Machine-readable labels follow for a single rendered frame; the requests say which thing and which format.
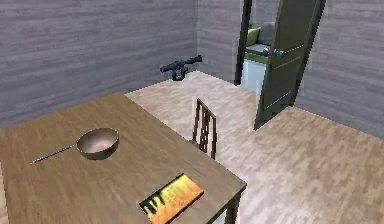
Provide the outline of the grey sofa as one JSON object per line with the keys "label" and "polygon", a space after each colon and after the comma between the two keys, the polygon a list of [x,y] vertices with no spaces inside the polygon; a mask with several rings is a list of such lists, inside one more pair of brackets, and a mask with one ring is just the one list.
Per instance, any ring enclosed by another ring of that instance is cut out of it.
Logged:
{"label": "grey sofa", "polygon": [[275,23],[264,22],[260,28],[257,43],[252,46],[246,46],[245,58],[250,61],[266,64],[273,41]]}

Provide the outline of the green cushion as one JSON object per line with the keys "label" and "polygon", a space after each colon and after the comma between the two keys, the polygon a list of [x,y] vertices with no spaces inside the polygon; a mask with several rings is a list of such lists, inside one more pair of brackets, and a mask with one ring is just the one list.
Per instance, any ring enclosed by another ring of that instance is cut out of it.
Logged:
{"label": "green cushion", "polygon": [[261,30],[260,27],[252,28],[252,29],[248,30],[246,46],[252,46],[252,45],[255,45],[257,43],[260,30]]}

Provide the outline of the dark green room door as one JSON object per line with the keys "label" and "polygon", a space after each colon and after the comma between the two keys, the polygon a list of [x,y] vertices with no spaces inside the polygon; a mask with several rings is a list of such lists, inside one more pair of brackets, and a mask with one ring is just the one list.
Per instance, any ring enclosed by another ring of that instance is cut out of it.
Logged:
{"label": "dark green room door", "polygon": [[[324,4],[325,0],[280,1],[255,130],[294,105]],[[274,49],[284,50],[284,56],[274,56]]]}

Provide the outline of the dark brown wooden chair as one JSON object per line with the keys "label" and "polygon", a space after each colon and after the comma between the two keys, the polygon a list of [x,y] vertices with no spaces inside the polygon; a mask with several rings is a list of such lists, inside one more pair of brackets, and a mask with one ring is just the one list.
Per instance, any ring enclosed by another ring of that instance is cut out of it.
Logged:
{"label": "dark brown wooden chair", "polygon": [[197,99],[192,139],[190,140],[190,143],[204,153],[208,153],[210,128],[212,133],[210,157],[215,160],[217,152],[216,116],[201,99]]}

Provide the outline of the orange yellow book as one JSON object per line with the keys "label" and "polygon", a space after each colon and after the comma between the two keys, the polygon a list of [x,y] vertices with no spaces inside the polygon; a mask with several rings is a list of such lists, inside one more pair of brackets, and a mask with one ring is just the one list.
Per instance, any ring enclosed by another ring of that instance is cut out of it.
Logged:
{"label": "orange yellow book", "polygon": [[151,224],[170,224],[204,191],[182,173],[139,203]]}

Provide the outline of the brown wooden table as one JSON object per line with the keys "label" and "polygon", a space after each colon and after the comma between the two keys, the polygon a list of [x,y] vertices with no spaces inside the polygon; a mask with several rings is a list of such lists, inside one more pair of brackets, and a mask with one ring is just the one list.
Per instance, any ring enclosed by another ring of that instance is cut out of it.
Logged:
{"label": "brown wooden table", "polygon": [[[117,151],[82,157],[72,144],[115,129]],[[173,224],[235,224],[246,184],[121,93],[0,129],[10,224],[149,224],[140,202],[181,173],[204,193]]]}

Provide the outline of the grey metal frying pan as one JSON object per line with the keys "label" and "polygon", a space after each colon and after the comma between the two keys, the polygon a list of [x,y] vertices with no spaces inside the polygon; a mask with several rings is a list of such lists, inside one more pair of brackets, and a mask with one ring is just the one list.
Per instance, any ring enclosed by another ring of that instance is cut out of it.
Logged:
{"label": "grey metal frying pan", "polygon": [[72,148],[75,148],[81,156],[88,160],[104,160],[117,150],[119,140],[119,133],[116,130],[107,127],[96,128],[84,133],[73,145],[34,159],[31,163],[41,162]]}

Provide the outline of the black telescope shaped object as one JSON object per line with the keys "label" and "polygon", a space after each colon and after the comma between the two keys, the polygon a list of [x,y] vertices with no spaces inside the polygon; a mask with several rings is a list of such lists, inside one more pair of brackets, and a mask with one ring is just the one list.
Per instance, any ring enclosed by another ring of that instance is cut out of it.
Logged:
{"label": "black telescope shaped object", "polygon": [[185,78],[186,72],[188,71],[187,65],[194,64],[196,62],[201,62],[202,56],[198,55],[196,57],[190,58],[188,60],[179,60],[174,61],[168,65],[165,65],[160,68],[160,72],[168,72],[171,71],[172,73],[172,80],[173,81],[182,81]]}

